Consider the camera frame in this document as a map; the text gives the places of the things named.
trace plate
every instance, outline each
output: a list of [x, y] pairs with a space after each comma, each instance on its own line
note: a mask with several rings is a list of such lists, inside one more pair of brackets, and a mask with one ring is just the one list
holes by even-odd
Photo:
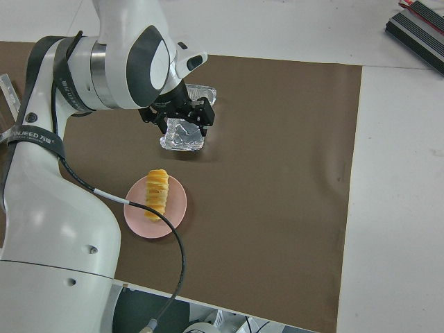
[[[169, 190], [166, 199], [164, 216], [174, 227], [182, 222], [187, 210], [187, 195], [185, 190], [174, 177], [168, 178]], [[145, 204], [146, 200], [146, 176], [139, 179], [126, 195], [126, 199], [135, 203]], [[145, 238], [160, 238], [171, 233], [169, 226], [162, 220], [152, 221], [144, 215], [145, 210], [134, 206], [124, 205], [123, 215], [130, 229]]]

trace white robotic arm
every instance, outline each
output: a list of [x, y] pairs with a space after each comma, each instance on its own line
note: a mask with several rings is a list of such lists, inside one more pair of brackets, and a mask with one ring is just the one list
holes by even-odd
[[171, 40], [156, 0], [93, 2], [98, 37], [44, 38], [28, 61], [2, 187], [2, 332], [100, 332], [120, 230], [106, 205], [60, 175], [68, 118], [137, 108], [162, 131], [165, 117], [180, 117], [203, 135], [214, 120], [207, 101], [190, 103], [182, 81], [207, 55]]

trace brown table surface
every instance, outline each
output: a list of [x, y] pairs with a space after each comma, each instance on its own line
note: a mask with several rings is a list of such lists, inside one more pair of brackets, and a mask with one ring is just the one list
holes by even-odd
[[[0, 43], [0, 74], [21, 96], [31, 47]], [[118, 196], [151, 169], [183, 184], [181, 296], [335, 332], [360, 78], [356, 66], [210, 56], [187, 78], [217, 89], [203, 150], [163, 150], [159, 130], [136, 110], [113, 110], [69, 121], [67, 159]], [[173, 236], [138, 237], [123, 207], [106, 203], [121, 226], [116, 278], [172, 292], [180, 272]]]

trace metal ring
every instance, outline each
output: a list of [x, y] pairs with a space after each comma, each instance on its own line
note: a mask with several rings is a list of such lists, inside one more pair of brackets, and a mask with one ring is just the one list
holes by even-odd
[[96, 90], [97, 96], [100, 98], [104, 106], [110, 109], [120, 108], [116, 101], [112, 98], [110, 87], [105, 75], [105, 55], [106, 45], [96, 42], [91, 52], [91, 78]]

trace yellow croissant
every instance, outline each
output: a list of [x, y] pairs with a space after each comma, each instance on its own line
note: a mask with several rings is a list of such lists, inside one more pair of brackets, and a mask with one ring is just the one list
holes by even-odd
[[[151, 170], [146, 177], [146, 205], [165, 214], [168, 197], [168, 174], [165, 170]], [[152, 212], [145, 211], [145, 216], [152, 221], [159, 221], [160, 217]]]

